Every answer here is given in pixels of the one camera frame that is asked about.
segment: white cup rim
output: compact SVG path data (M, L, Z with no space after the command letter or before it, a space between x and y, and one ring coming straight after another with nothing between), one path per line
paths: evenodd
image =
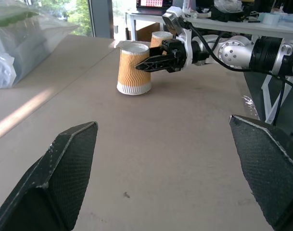
M165 38L172 38L173 37L173 35L170 32L166 32L166 31L153 32L152 36L155 39L165 39Z
M122 53L130 55L143 55L149 52L149 47L141 43L130 43L122 47Z

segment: window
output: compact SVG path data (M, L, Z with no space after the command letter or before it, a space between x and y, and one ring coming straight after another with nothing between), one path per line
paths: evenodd
M93 36L88 0L25 0L60 20L80 25L74 35Z
M128 10L136 8L136 0L112 0L112 6L114 26L118 27L118 33L114 33L114 38L117 40L126 40L125 14ZM127 24L130 27L129 16L127 16Z

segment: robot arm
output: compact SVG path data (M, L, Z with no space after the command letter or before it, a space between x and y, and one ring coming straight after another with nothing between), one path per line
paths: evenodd
M150 57L136 66L138 70L176 72L191 64L219 63L235 71L293 76L293 40L262 37L253 42L244 36L233 36L221 38L213 47L217 35L201 36L184 17L181 8L167 10L163 19L175 39L164 40L162 47L151 48ZM191 39L192 32L198 36Z

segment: white table leg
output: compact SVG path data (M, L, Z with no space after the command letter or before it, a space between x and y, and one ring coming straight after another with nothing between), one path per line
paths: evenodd
M269 118L269 113L270 113L270 110L272 108L271 101L270 101L269 88L268 88L268 84L269 84L271 78L272 78L271 75L267 75L265 80L264 80L264 83L262 85L263 96L264 96L264 107L265 107L266 122L267 122L267 120Z
M276 111L277 111L278 104L279 104L279 97L280 97L280 94L279 94L275 103L273 105L271 105L269 88L268 88L268 84L269 84L270 80L271 80L271 76L267 75L267 77L265 78L265 81L263 83L263 86L262 86L263 95L264 95L265 116L266 116L265 122L268 124L271 124L275 118ZM293 83L293 77L290 76L287 78L287 80L290 81L291 83ZM285 101L286 97L288 96L288 94L290 93L291 90L292 90L292 87L288 84L285 84L284 94L283 94L281 105L283 104L283 102Z
M160 24L160 31L164 31L164 24L163 23Z
M137 40L136 20L133 15L130 16L130 21L131 21L131 40L136 41Z

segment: laptop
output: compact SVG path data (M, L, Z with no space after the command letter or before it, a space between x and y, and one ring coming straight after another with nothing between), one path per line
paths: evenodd
M162 16L173 0L137 0L137 10L131 13Z

